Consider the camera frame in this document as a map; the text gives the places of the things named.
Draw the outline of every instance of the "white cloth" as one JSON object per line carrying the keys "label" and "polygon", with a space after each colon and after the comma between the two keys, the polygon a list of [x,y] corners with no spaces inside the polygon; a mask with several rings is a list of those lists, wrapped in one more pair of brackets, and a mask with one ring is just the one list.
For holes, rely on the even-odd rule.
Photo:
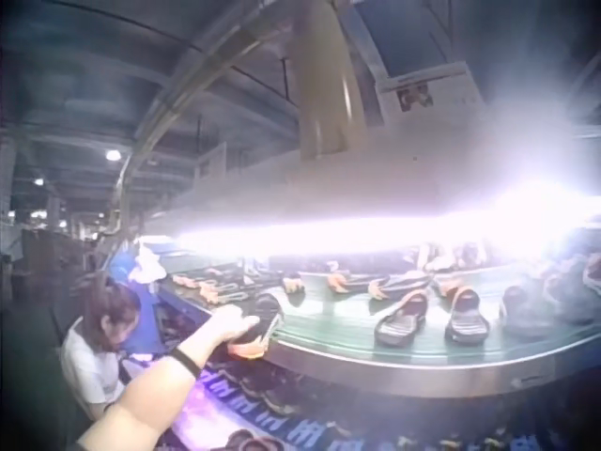
{"label": "white cloth", "polygon": [[70,327],[60,352],[63,375],[77,401],[92,417],[88,404],[112,403],[123,392],[114,352],[94,352],[77,332],[79,318]]}

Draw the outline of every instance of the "worker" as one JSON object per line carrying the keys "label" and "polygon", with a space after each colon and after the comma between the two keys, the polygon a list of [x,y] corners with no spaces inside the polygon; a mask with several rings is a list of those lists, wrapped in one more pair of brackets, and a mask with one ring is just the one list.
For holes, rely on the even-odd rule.
{"label": "worker", "polygon": [[215,310],[200,329],[130,382],[69,451],[152,450],[179,415],[210,354],[258,322],[258,317],[243,317],[235,305]]}
{"label": "worker", "polygon": [[138,323],[140,299],[105,272],[88,275],[73,293],[84,314],[63,342],[61,367],[76,400],[95,421],[123,393],[117,351]]}

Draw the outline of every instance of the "factory floor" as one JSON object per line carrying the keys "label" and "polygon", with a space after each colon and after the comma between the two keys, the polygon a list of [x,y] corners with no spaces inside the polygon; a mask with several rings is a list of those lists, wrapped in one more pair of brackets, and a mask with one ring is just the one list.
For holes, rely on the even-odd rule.
{"label": "factory floor", "polygon": [[2,313],[2,449],[62,450],[86,428],[63,381],[47,304],[15,299]]}

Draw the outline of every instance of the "black wristband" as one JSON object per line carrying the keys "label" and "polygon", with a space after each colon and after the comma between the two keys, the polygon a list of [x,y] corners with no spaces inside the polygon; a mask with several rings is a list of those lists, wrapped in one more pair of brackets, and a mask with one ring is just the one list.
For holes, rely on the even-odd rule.
{"label": "black wristband", "polygon": [[198,379],[200,377],[200,372],[202,371],[202,368],[198,367],[198,365],[195,364],[194,361],[186,354],[184,354],[181,350],[179,350],[178,348],[173,348],[171,352],[169,352],[169,355],[176,359],[178,362],[180,362],[182,365],[184,365],[186,369],[192,373],[195,379]]}

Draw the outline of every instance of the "dark hair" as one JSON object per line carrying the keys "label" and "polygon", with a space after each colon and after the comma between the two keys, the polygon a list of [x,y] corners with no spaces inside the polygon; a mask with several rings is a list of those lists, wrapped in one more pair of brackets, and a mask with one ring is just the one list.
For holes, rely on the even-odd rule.
{"label": "dark hair", "polygon": [[140,312],[140,298],[106,272],[92,272],[75,287],[84,306],[82,336],[94,351],[112,350],[101,325],[108,316],[113,324],[131,323]]}

